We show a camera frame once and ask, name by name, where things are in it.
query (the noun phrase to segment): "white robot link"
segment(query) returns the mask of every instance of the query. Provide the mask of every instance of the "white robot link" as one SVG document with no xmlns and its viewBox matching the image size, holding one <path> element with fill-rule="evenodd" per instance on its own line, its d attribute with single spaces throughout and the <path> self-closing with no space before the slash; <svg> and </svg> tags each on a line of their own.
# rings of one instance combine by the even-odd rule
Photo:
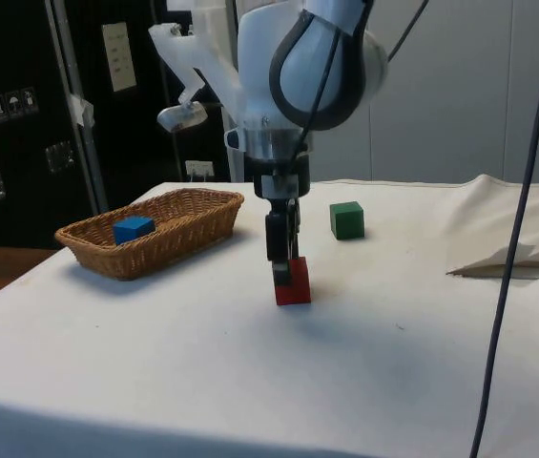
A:
<svg viewBox="0 0 539 458">
<path fill-rule="evenodd" d="M 226 145 L 247 155 L 257 196 L 271 202 L 267 257 L 275 286 L 292 285 L 299 199 L 310 190 L 307 135 L 343 124 L 386 77 L 385 51 L 366 31 L 374 0 L 288 0 L 247 12 L 239 22 L 238 71 L 217 45 L 224 0 L 167 3 L 169 10 L 191 11 L 194 32 L 182 36 L 177 24 L 150 29 L 185 86 L 180 105 L 158 122 L 175 132 L 207 118 L 193 101 L 205 84 L 199 70 L 237 125 Z"/>
</svg>

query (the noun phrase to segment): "black wire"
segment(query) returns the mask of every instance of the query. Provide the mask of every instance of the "black wire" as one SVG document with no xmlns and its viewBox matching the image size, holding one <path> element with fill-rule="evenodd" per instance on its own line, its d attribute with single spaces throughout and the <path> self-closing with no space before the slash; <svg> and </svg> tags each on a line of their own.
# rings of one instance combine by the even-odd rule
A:
<svg viewBox="0 0 539 458">
<path fill-rule="evenodd" d="M 316 99 L 314 100 L 314 104 L 312 105 L 311 112 L 309 113 L 309 118 L 307 119 L 307 123 L 305 124 L 305 126 L 303 127 L 303 130 L 301 131 L 301 135 L 299 135 L 299 140 L 297 141 L 297 144 L 295 145 L 295 151 L 293 152 L 293 155 L 290 159 L 290 163 L 289 163 L 290 170 L 292 170 L 292 167 L 297 161 L 297 158 L 299 157 L 299 152 L 301 151 L 303 144 L 305 143 L 305 139 L 307 139 L 307 136 L 309 135 L 309 131 L 311 130 L 311 127 L 314 125 L 314 120 L 316 119 L 316 115 L 318 114 L 318 109 L 320 108 L 322 97 L 324 96 L 324 90 L 326 89 L 328 76 L 330 75 L 330 71 L 333 68 L 333 62 L 335 61 L 335 55 L 337 54 L 337 47 L 339 46 L 339 41 L 341 40 L 341 38 L 342 38 L 342 32 L 339 29 L 335 29 L 335 34 L 333 36 L 333 43 L 331 45 L 330 52 L 328 54 L 328 59 L 326 59 L 326 65 L 324 66 L 324 73 L 322 74 L 322 78 L 320 80 L 320 86 L 318 87 L 318 92 L 316 93 Z"/>
<path fill-rule="evenodd" d="M 510 285 L 510 278 L 513 272 L 513 264 L 515 263 L 515 254 L 517 252 L 517 245 L 519 243 L 519 236 L 521 234 L 521 228 L 524 222 L 524 215 L 526 213 L 526 207 L 528 205 L 529 187 L 534 175 L 534 167 L 536 165 L 536 154 L 538 152 L 539 143 L 539 103 L 538 110 L 536 112 L 536 118 L 534 120 L 534 130 L 532 133 L 532 139 L 529 146 L 528 165 L 526 166 L 526 174 L 524 177 L 524 183 L 521 189 L 521 196 L 519 197 L 519 206 L 517 207 L 517 214 L 515 215 L 515 223 L 513 225 L 513 232 L 510 236 L 510 244 L 508 246 L 507 263 L 505 265 L 505 272 L 502 278 L 502 285 L 500 287 L 500 297 L 498 299 L 498 306 L 496 309 L 496 318 L 494 326 L 491 330 L 491 339 L 489 341 L 489 351 L 487 353 L 487 366 L 486 377 L 483 384 L 483 396 L 481 399 L 481 406 L 479 409 L 479 419 L 477 422 L 477 429 L 475 431 L 475 437 L 472 443 L 472 449 L 470 451 L 470 458 L 476 458 L 479 453 L 479 446 L 481 445 L 481 439 L 483 437 L 484 427 L 486 425 L 487 417 L 487 405 L 489 404 L 489 392 L 491 390 L 491 379 L 493 375 L 494 362 L 496 359 L 496 349 L 498 347 L 498 340 L 500 338 L 500 329 L 502 326 L 502 319 L 505 315 L 505 306 L 507 304 L 508 287 Z"/>
<path fill-rule="evenodd" d="M 404 30 L 403 36 L 401 36 L 401 39 L 398 41 L 398 43 L 396 44 L 396 46 L 394 47 L 394 49 L 392 50 L 390 55 L 387 57 L 388 62 L 390 62 L 394 58 L 394 56 L 397 54 L 397 52 L 401 49 L 401 46 L 404 44 L 407 37 L 409 36 L 411 31 L 413 30 L 413 28 L 417 24 L 418 19 L 420 19 L 420 16 L 424 12 L 425 7 L 428 6 L 429 1 L 430 0 L 424 0 L 422 5 L 418 8 L 417 12 L 415 13 L 415 16 L 413 16 L 413 19 L 411 19 L 411 22 L 409 22 L 409 25 L 406 26 L 406 29 Z"/>
</svg>

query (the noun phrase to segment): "white tablecloth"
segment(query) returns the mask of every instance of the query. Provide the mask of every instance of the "white tablecloth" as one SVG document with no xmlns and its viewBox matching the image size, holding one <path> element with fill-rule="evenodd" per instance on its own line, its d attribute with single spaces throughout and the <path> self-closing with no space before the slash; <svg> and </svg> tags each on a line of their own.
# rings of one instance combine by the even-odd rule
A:
<svg viewBox="0 0 539 458">
<path fill-rule="evenodd" d="M 268 204 L 211 187 L 246 195 L 221 246 L 135 282 L 62 251 L 0 292 L 0 457 L 467 456 L 499 282 L 445 275 L 461 188 L 314 185 L 314 304 L 278 308 Z M 351 200 L 367 238 L 338 242 Z M 482 452 L 539 457 L 539 281 L 512 287 Z"/>
</svg>

